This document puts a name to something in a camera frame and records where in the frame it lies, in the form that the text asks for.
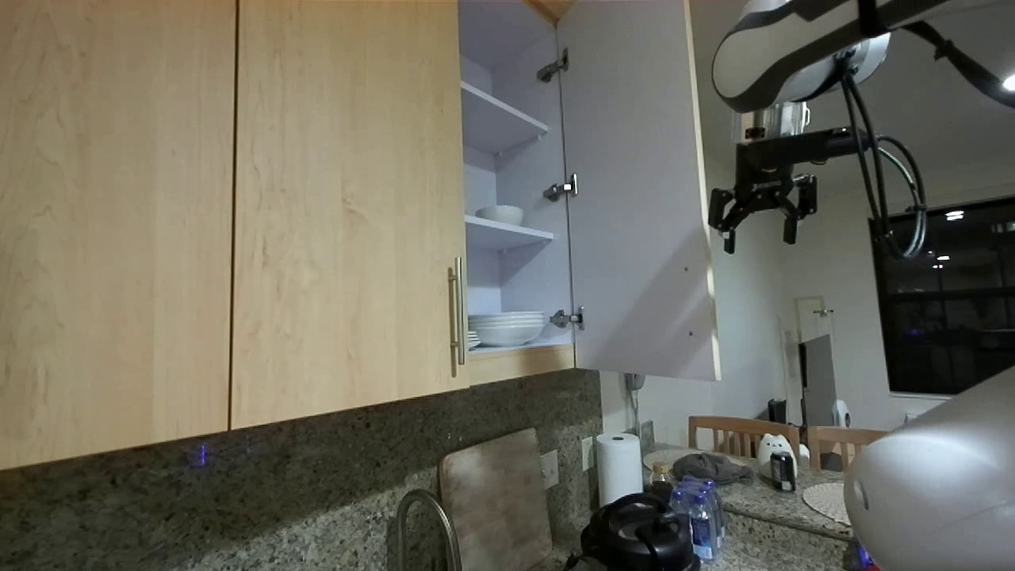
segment cabinet shelf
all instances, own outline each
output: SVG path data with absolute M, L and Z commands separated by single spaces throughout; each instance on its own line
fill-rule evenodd
M 486 250 L 513 250 L 556 241 L 551 231 L 503 226 L 478 215 L 466 215 L 466 241 Z
M 513 147 L 522 147 L 536 137 L 544 137 L 549 126 L 516 108 L 512 108 L 507 101 L 461 82 L 463 89 L 463 113 L 466 113 L 466 147 L 488 154 L 488 156 L 501 156 Z

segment chair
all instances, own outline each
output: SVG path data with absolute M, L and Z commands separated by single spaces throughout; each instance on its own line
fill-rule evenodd
M 846 470 L 855 453 L 879 442 L 889 431 L 870 431 L 870 429 L 844 429 L 844 425 L 809 425 L 805 429 L 805 447 L 811 450 L 815 470 Z
M 737 419 L 737 415 L 690 415 L 689 443 L 698 447 L 698 431 L 709 431 L 709 450 L 728 457 L 758 457 L 765 435 L 782 435 L 800 450 L 800 429 L 788 421 Z

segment ceiling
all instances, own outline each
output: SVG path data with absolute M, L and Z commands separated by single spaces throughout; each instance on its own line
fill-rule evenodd
M 709 93 L 709 53 L 739 18 L 739 0 L 694 0 L 694 56 L 701 82 L 704 147 L 734 166 L 737 113 Z M 953 0 L 928 18 L 994 73 L 1015 73 L 1015 3 Z M 899 137 L 920 163 L 928 204 L 1015 194 L 1015 108 L 1003 108 L 967 86 L 931 49 L 899 32 L 889 63 L 858 82 L 874 134 Z M 844 126 L 844 97 L 811 101 L 815 123 Z M 855 163 L 821 166 L 824 175 L 855 179 Z

